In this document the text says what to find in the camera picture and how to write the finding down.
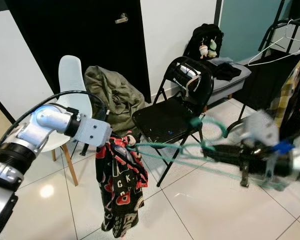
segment chair backrest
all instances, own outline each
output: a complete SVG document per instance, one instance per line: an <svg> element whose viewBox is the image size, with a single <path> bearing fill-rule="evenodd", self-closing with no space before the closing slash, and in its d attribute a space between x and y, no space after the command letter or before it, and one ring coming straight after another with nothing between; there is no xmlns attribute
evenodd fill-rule
<svg viewBox="0 0 300 240"><path fill-rule="evenodd" d="M190 76L191 74L188 74L190 71L200 77L192 83L191 87L190 85L187 86L194 79ZM205 65L186 56L178 57L170 63L164 74L162 86L166 80L180 87L182 101L189 103L187 106L195 116L199 116L202 113L214 90L214 80L211 71ZM186 96L187 87L189 88L188 96Z"/></svg>
<svg viewBox="0 0 300 240"><path fill-rule="evenodd" d="M82 90L86 91L81 70L81 61L76 56L65 55L59 63L59 84L60 91ZM61 96L58 101L65 107L78 109L80 113L88 118L92 117L92 106L89 96L86 94L68 94Z"/></svg>

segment green coat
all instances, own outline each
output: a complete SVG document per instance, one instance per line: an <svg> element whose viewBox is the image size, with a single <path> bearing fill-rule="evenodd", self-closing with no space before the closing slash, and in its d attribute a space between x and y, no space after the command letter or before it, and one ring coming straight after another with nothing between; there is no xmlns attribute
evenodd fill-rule
<svg viewBox="0 0 300 240"><path fill-rule="evenodd" d="M107 122L114 133L125 134L135 130L132 114L145 107L145 98L121 74L100 66L89 66L84 73L84 85L88 92L99 96L110 110ZM92 117L99 108L92 104Z"/></svg>

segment white wall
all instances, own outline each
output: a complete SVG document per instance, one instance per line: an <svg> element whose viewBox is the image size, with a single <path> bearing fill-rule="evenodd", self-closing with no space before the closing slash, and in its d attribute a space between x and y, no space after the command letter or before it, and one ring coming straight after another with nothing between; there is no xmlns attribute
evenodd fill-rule
<svg viewBox="0 0 300 240"><path fill-rule="evenodd" d="M217 0L141 0L150 91L155 96L168 65L182 56L193 30L214 22Z"/></svg>
<svg viewBox="0 0 300 240"><path fill-rule="evenodd" d="M17 119L52 94L10 11L0 11L0 102Z"/></svg>

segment chair seat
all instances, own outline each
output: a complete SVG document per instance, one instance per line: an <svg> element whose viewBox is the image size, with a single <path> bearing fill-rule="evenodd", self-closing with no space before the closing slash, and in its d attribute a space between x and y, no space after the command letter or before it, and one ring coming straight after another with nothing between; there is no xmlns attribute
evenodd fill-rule
<svg viewBox="0 0 300 240"><path fill-rule="evenodd" d="M57 131L53 131L49 135L48 142L45 144L41 152L44 153L56 149L62 146L63 144L67 143L69 140L70 140L69 136L57 133Z"/></svg>
<svg viewBox="0 0 300 240"><path fill-rule="evenodd" d="M234 85L240 81L243 81L251 74L251 71L248 68L246 68L245 66L242 66L242 65L236 64L236 63L232 63L231 65L234 68L241 70L240 75L235 76L234 78L231 79L231 81L219 80L216 77L214 77L213 78L214 85L213 85L212 95L218 91L222 91L223 89L229 87L230 85Z"/></svg>
<svg viewBox="0 0 300 240"><path fill-rule="evenodd" d="M136 111L132 120L146 140L153 143L175 143L184 137L192 114L177 99Z"/></svg>

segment door handle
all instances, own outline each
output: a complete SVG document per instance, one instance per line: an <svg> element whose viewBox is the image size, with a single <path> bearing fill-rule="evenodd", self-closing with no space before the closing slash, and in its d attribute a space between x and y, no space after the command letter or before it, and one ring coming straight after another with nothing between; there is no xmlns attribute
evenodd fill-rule
<svg viewBox="0 0 300 240"><path fill-rule="evenodd" d="M115 24L122 24L128 22L129 18L126 13L122 13L120 19L115 20Z"/></svg>

